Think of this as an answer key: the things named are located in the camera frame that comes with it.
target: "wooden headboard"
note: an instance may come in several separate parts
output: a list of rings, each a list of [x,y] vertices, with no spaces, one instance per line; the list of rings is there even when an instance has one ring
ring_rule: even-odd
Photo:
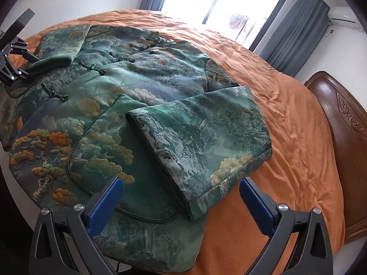
[[[344,197],[345,243],[367,235],[367,112],[325,71],[305,86],[328,119]]]

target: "silver screw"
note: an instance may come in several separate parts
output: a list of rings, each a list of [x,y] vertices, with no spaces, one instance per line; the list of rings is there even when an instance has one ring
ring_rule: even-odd
[[[81,210],[83,210],[84,209],[84,205],[82,205],[81,203],[78,203],[78,204],[76,204],[75,206],[74,206],[74,210],[75,211],[81,211]]]
[[[42,214],[42,215],[47,215],[49,212],[50,212],[50,211],[49,211],[49,209],[48,209],[48,208],[43,208],[43,209],[41,210],[41,214]]]
[[[284,204],[284,203],[281,203],[279,206],[278,206],[278,209],[282,212],[285,212],[285,211],[288,211],[289,207]]]
[[[315,214],[317,214],[317,215],[320,215],[320,214],[321,214],[321,209],[320,209],[320,208],[318,208],[318,207],[315,207],[315,208],[313,208],[313,212],[314,212]]]

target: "green jacket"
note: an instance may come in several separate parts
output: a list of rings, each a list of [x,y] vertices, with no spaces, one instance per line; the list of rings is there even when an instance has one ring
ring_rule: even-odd
[[[24,67],[34,84],[0,85],[0,135],[20,185],[60,211],[120,177],[124,196],[95,237],[102,252],[189,270],[209,209],[272,153],[249,88],[192,44],[132,27],[58,29],[35,54]]]

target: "window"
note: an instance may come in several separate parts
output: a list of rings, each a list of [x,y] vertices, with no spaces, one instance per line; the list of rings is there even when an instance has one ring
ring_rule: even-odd
[[[188,23],[203,23],[254,50],[285,0],[165,0],[162,11]]]

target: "white floor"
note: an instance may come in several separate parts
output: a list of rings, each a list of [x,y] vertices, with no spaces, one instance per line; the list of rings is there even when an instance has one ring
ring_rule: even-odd
[[[19,186],[18,182],[13,177],[10,172],[8,159],[9,155],[7,152],[3,151],[2,145],[0,143],[0,166],[4,174],[5,181],[8,185],[10,193],[18,206],[21,214],[28,222],[29,226],[34,229],[36,226],[37,218],[40,209],[37,205],[28,197],[24,190]],[[361,248],[363,247],[367,237],[361,238],[360,240],[354,241],[342,247],[342,249],[334,255],[334,275],[344,275],[349,269],[357,255],[359,254]],[[73,254],[74,260],[82,275],[89,275],[86,267],[84,266],[73,241],[70,238],[68,245],[71,253]],[[108,259],[111,265],[116,269],[117,262]],[[120,272],[129,269],[130,266],[120,264]]]

